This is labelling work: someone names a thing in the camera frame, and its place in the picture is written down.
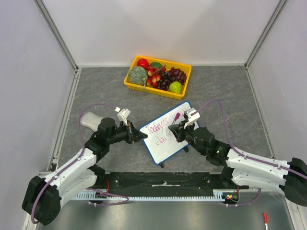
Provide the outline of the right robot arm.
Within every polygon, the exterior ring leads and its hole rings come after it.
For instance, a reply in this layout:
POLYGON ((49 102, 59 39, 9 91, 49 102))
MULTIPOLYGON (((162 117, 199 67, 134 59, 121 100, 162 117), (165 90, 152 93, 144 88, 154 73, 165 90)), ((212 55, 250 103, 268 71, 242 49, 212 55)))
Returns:
POLYGON ((168 129, 177 142, 187 142, 211 164, 223 167, 219 180, 222 187, 258 187, 280 193, 297 205, 307 205, 307 165, 303 160, 251 154, 216 140, 206 127, 186 126, 185 122, 168 129))

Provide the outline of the blue framed whiteboard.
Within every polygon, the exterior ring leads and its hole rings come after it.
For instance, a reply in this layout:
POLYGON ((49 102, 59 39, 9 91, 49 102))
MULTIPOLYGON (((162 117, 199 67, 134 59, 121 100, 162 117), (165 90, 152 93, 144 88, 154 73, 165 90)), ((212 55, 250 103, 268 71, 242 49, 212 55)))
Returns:
POLYGON ((163 163, 188 146, 186 141, 177 142, 168 127, 172 124, 178 113, 180 117, 175 124, 177 125, 183 121, 184 112, 190 108, 190 102, 185 101, 140 128, 140 131, 147 135, 147 138, 143 139, 143 141, 155 164, 163 163))

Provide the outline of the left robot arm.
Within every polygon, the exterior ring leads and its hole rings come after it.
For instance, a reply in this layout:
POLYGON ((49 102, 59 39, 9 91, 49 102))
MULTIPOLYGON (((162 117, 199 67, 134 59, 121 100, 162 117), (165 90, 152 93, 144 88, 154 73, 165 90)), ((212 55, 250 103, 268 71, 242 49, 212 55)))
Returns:
POLYGON ((31 216, 33 224, 50 224, 64 205, 81 191, 105 184, 105 170, 97 165, 110 150, 110 145, 125 141, 133 144, 147 138, 131 121, 116 125, 110 117, 99 117, 86 113, 80 125, 94 131, 88 141, 83 142, 79 152, 60 168, 45 177, 33 177, 27 187, 22 209, 31 216))

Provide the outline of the purple capped whiteboard marker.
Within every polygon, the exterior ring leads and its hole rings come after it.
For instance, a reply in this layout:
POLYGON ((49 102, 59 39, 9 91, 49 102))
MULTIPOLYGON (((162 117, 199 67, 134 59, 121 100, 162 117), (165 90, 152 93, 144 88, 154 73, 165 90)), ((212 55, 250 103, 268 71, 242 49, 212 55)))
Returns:
MULTIPOLYGON (((180 113, 176 113, 176 115, 175 115, 175 117, 174 117, 174 119, 173 119, 173 121, 172 121, 170 126, 173 126, 175 124, 175 122, 179 119, 179 117, 180 117, 180 113)), ((168 127, 166 135, 168 135, 169 133, 170 133, 170 128, 168 127)))

